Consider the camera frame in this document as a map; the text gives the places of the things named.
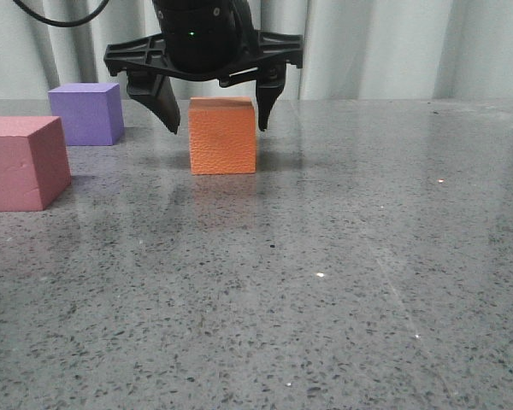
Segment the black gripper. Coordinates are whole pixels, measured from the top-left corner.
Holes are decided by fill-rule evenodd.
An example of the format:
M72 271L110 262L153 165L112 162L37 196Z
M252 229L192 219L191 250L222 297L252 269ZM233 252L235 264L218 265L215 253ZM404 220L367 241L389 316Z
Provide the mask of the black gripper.
M286 84L286 66L303 66L300 35L254 27L246 1L155 1L161 31L123 44L104 56L109 73L127 73L127 94L149 109L173 134L180 109L169 77L218 80L227 88L256 81L258 127L268 128L272 108Z

